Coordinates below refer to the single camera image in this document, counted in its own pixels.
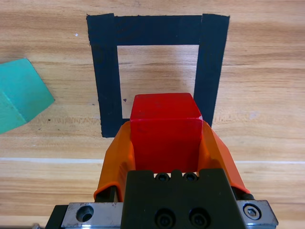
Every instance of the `wood grain surface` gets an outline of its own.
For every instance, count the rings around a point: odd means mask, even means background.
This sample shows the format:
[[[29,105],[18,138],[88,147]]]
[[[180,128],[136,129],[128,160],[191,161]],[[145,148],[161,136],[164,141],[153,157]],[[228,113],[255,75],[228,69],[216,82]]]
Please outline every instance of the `wood grain surface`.
[[[0,0],[0,63],[28,58],[55,98],[0,135],[0,226],[93,201],[105,151],[86,14],[230,15],[213,129],[279,229],[305,228],[304,0]],[[191,92],[198,46],[119,47],[122,106]]]

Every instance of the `red cube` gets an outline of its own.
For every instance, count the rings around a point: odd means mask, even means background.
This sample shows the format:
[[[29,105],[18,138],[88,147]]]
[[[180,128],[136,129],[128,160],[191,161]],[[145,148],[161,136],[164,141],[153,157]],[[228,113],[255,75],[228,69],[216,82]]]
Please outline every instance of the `red cube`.
[[[130,122],[136,170],[197,171],[203,119],[191,94],[136,95]]]

